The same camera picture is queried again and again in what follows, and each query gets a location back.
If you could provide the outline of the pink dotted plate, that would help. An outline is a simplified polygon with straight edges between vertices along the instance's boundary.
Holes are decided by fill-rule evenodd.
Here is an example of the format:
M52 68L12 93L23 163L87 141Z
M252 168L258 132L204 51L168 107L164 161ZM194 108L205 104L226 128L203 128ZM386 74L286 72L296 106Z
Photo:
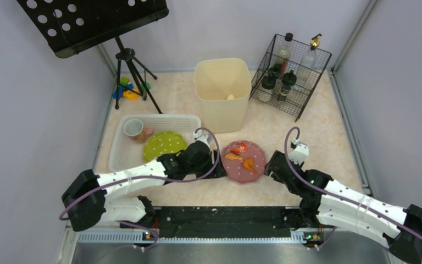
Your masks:
M243 160L246 158L253 158L253 168L257 171L257 174L252 174L251 172L245 170L242 167L241 161L232 161L224 157L227 153L230 153L231 149L236 147L238 142L243 142L247 145L247 152L240 155L243 157ZM226 147L224 147L223 150L221 150L221 161L227 173L227 177L230 180L241 184L251 183L256 182L264 174L264 167L266 165L266 153L258 144L252 141L237 140L229 143Z

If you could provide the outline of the small spice jar black lid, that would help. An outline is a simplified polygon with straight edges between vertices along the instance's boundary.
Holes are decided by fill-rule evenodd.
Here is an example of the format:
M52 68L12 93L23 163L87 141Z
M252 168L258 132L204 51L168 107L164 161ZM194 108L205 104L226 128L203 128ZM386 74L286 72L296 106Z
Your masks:
M291 85L282 85L281 86L279 95L277 97L278 102L285 102L286 101L288 94L291 90L291 87L292 87Z

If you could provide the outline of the spice jar labelled black lid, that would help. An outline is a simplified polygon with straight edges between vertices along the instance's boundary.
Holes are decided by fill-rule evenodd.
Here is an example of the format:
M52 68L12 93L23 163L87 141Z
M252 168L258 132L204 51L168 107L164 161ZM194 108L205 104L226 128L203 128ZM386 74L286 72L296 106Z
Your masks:
M268 70L268 77L272 79L279 79L281 75L281 64L275 63L272 67Z

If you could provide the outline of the black wire rack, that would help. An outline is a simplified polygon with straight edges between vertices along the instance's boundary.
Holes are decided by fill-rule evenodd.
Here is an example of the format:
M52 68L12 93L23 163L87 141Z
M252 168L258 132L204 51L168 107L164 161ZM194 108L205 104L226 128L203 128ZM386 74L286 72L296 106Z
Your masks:
M332 56L319 48L321 37L306 44L290 32L275 34L252 79L251 97L299 120Z

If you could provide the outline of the pink floral mug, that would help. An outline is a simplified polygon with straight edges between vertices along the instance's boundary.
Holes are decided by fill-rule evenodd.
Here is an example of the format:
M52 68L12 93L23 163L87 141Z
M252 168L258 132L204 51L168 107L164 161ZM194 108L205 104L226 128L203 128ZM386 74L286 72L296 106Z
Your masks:
M142 144L154 135L155 130L146 127L139 119L131 119L124 124L123 132L135 143Z

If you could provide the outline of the green dotted plate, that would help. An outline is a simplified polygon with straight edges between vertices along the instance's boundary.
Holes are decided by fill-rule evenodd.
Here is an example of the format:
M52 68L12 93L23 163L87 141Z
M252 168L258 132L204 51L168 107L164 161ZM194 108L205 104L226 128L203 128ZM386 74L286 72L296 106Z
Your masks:
M147 163L161 155L177 153L187 146L181 134L174 131L160 131L145 142L142 157Z

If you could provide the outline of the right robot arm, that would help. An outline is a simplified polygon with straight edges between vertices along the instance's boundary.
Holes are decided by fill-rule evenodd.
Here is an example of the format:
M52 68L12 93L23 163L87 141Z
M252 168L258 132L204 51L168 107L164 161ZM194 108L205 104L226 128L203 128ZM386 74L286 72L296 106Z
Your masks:
M275 151L264 174L301 197L303 227L332 226L369 238L406 263L422 262L422 208L404 208L359 193L316 169L303 170Z

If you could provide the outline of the clear bottle gold pump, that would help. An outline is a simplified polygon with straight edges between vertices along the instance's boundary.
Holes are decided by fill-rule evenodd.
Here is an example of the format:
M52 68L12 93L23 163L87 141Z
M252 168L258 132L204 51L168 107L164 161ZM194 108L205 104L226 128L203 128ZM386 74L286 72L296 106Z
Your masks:
M314 66L318 58L317 49L320 45L321 37L322 37L322 34L317 34L316 36L312 37L310 41L310 48L303 55L296 72L296 76L297 76L296 84L307 90L312 89L312 83L316 76Z

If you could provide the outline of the cream plastic waste bin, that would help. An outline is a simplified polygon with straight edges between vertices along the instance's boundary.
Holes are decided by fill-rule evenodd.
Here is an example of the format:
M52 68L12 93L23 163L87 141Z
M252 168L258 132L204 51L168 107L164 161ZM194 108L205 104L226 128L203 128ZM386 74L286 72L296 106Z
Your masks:
M243 127L252 79L239 58L210 59L195 67L195 91L201 120L214 133L230 133ZM233 94L234 100L227 100Z

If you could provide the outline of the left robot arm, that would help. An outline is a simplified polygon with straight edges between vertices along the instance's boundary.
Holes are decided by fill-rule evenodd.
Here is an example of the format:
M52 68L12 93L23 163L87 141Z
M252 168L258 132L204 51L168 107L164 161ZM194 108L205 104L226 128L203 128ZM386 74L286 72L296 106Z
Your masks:
M220 163L219 149L197 140L185 150L163 154L143 165L112 173L81 172L62 195L65 207L59 218L68 221L75 232L88 230L107 222L147 224L154 216L147 198L123 196L142 189L169 183L187 183L213 174Z

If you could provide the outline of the dark sauce bottle black cap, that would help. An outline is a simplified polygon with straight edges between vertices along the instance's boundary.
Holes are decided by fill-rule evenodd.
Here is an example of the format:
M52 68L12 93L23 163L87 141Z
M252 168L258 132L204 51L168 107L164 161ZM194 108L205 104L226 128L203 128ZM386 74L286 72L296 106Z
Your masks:
M280 45L280 48L276 54L275 64L276 68L280 71L280 76L283 76L288 62L291 57L291 43L293 39L293 33L286 33L284 37L284 42Z

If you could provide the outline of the spice jar round black lid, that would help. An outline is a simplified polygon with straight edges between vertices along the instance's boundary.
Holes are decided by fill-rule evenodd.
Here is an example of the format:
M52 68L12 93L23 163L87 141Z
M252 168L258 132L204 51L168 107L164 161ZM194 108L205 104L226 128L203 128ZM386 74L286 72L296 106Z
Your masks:
M290 70L289 72L285 73L281 78L281 82L283 85L295 85L297 82L297 77L294 73L294 70Z

